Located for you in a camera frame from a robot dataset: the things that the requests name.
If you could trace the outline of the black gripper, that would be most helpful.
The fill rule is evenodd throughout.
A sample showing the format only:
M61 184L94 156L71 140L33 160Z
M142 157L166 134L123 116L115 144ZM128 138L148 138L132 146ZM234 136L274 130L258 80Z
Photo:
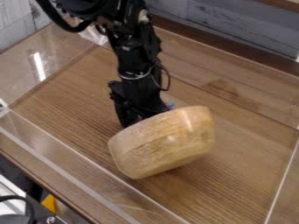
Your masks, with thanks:
M110 98L115 102L119 122L124 128L168 111L160 92L163 77L160 68L134 73L118 70L120 80L112 80Z

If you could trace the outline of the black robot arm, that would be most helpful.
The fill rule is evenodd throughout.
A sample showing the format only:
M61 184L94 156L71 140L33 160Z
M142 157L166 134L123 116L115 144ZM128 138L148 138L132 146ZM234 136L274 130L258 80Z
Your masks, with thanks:
M90 21L107 36L116 55L118 80L108 83L110 98L123 127L168 111L160 93L168 74L159 39L144 0L57 0L73 17Z

